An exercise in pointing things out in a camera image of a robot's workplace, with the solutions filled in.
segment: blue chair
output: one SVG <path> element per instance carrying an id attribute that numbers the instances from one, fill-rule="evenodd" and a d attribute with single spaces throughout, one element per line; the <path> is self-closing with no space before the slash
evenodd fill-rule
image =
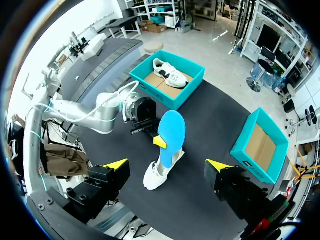
<path id="1" fill-rule="evenodd" d="M 261 87 L 264 85 L 261 78 L 274 78 L 275 71 L 272 66 L 276 61 L 276 55 L 267 49 L 266 47 L 262 47 L 258 61 L 254 64 L 253 69 L 250 74 L 251 77 L 246 79 L 246 83 L 248 86 L 255 92 L 261 92 Z"/>

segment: cardboard box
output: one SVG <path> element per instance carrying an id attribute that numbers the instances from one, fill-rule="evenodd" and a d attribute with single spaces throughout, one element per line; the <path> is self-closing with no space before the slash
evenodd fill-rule
<path id="1" fill-rule="evenodd" d="M 150 21 L 150 20 L 146 20 L 146 21 L 142 21 L 139 23 L 139 26 L 141 26 L 143 31 L 149 31 L 149 26 L 150 25 L 154 25 L 155 22 L 154 21 Z"/>
<path id="2" fill-rule="evenodd" d="M 57 70 L 58 68 L 60 68 L 62 66 L 62 64 L 65 63 L 66 60 L 67 60 L 67 56 L 62 54 L 62 56 L 58 60 L 56 60 L 55 63 L 54 62 L 51 63 L 49 67 Z"/>
<path id="3" fill-rule="evenodd" d="M 189 75 L 183 73 L 183 72 L 181 72 L 181 73 L 186 77 L 188 82 L 191 83 L 193 78 L 190 77 Z M 150 73 L 144 79 L 144 81 L 146 81 L 150 85 L 154 86 L 160 92 L 167 94 L 172 99 L 176 99 L 176 97 L 183 91 L 183 89 L 179 89 L 179 88 L 175 88 L 175 87 L 172 87 L 172 86 L 168 86 L 166 84 L 166 81 L 162 77 L 159 77 L 159 76 L 155 75 L 153 72 Z"/>
<path id="4" fill-rule="evenodd" d="M 155 34 L 160 34 L 160 33 L 164 32 L 165 30 L 167 30 L 167 26 L 164 26 L 164 25 L 157 26 L 157 25 L 153 24 L 153 25 L 148 25 L 147 27 L 148 27 L 149 32 L 155 33 Z"/>
<path id="5" fill-rule="evenodd" d="M 258 124 L 255 124 L 249 143 L 245 148 L 245 153 L 267 172 L 275 151 L 275 143 Z"/>
<path id="6" fill-rule="evenodd" d="M 154 59 L 160 59 L 174 66 L 178 71 L 185 74 L 189 84 L 184 89 L 166 86 L 162 78 L 153 74 Z M 203 66 L 163 50 L 152 54 L 130 72 L 132 79 L 139 81 L 139 87 L 143 91 L 171 110 L 178 110 L 181 107 L 197 87 L 199 87 L 203 81 L 204 74 L 205 68 Z"/>
<path id="7" fill-rule="evenodd" d="M 276 184 L 289 141 L 276 123 L 258 108 L 248 116 L 230 154 L 263 183 Z"/>

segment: white sneaker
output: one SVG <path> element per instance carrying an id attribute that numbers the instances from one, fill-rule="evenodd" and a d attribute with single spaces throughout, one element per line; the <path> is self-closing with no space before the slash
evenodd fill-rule
<path id="1" fill-rule="evenodd" d="M 171 66 L 169 63 L 161 61 L 158 58 L 153 60 L 153 73 L 165 80 L 165 83 L 173 88 L 182 89 L 188 85 L 187 78 L 175 69 L 174 66 Z"/>
<path id="2" fill-rule="evenodd" d="M 160 156 L 158 161 L 153 161 L 148 169 L 145 172 L 144 178 L 143 178 L 143 185 L 148 190 L 155 190 L 158 187 L 160 187 L 162 184 L 165 183 L 165 181 L 168 179 L 168 174 L 170 173 L 171 169 L 174 168 L 176 163 L 183 157 L 185 152 L 182 150 L 182 148 L 172 157 L 172 166 L 170 168 L 166 168 L 164 166 L 160 166 L 161 160 Z"/>

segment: black mat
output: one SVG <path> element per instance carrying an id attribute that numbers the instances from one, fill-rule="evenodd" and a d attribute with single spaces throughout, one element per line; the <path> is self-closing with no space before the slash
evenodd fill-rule
<path id="1" fill-rule="evenodd" d="M 141 90 L 137 92 L 147 96 Z M 166 111 L 168 109 L 157 102 L 158 116 Z M 179 112 L 186 122 L 185 155 L 170 172 L 168 180 L 153 191 L 143 186 L 144 174 L 160 152 L 150 137 L 142 132 L 131 135 L 132 126 L 123 123 L 121 115 L 109 135 L 84 127 L 79 127 L 77 132 L 93 164 L 129 159 L 131 177 L 119 199 L 147 224 L 174 240 L 231 240 L 247 224 L 215 196 L 205 181 L 204 166 L 206 159 L 239 165 L 230 151 L 250 113 L 205 81 Z M 261 188 L 268 188 L 269 193 L 274 187 L 260 182 L 249 172 L 247 175 Z"/>

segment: teal box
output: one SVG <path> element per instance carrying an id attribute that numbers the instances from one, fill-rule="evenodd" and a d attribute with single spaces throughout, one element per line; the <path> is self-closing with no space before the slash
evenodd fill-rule
<path id="1" fill-rule="evenodd" d="M 245 153 L 256 124 L 264 130 L 276 146 L 267 172 Z M 242 132 L 230 154 L 261 182 L 275 184 L 284 166 L 288 147 L 289 141 L 280 128 L 262 108 L 258 108 L 247 118 Z"/>
<path id="2" fill-rule="evenodd" d="M 154 71 L 154 59 L 160 59 L 166 63 L 169 63 L 180 72 L 185 73 L 193 78 L 193 80 L 176 98 L 171 98 L 164 92 L 144 81 L 144 79 Z M 203 66 L 163 50 L 157 51 L 130 72 L 132 79 L 140 82 L 139 87 L 142 90 L 153 96 L 171 110 L 178 110 L 181 107 L 181 105 L 189 98 L 196 88 L 199 87 L 203 81 L 204 74 L 205 68 Z"/>
<path id="3" fill-rule="evenodd" d="M 158 12 L 165 12 L 168 9 L 172 9 L 172 6 L 162 6 L 162 7 L 157 7 L 156 10 Z"/>
<path id="4" fill-rule="evenodd" d="M 165 22 L 165 18 L 163 16 L 152 16 L 150 20 L 154 21 L 155 24 L 163 24 Z"/>

